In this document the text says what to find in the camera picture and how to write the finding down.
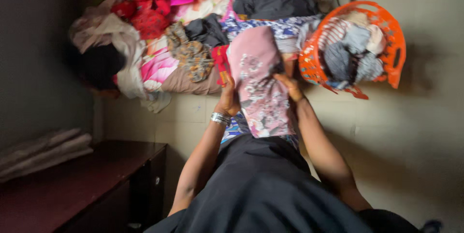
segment plastic basket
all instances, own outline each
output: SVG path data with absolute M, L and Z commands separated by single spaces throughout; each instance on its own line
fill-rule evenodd
M 388 81 L 395 89 L 398 88 L 401 70 L 406 60 L 406 43 L 403 32 L 399 27 L 397 20 L 383 7 L 371 1 L 353 1 L 330 12 L 319 24 L 316 32 L 306 41 L 303 50 L 299 56 L 299 68 L 303 78 L 315 85 L 321 85 L 334 93 L 337 93 L 332 87 L 326 84 L 328 80 L 319 61 L 318 40 L 321 36 L 323 26 L 333 17 L 349 14 L 351 11 L 359 11 L 367 14 L 371 24 L 379 26 L 386 38 L 386 47 L 379 55 L 383 61 L 384 73 L 378 76 L 374 82 Z M 361 89 L 356 85 L 343 91 L 350 92 L 356 98 L 368 99 Z

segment wooden dresser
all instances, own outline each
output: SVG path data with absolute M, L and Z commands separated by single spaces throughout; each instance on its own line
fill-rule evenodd
M 2 233 L 141 232 L 162 217 L 166 144 L 104 141 L 0 184 Z

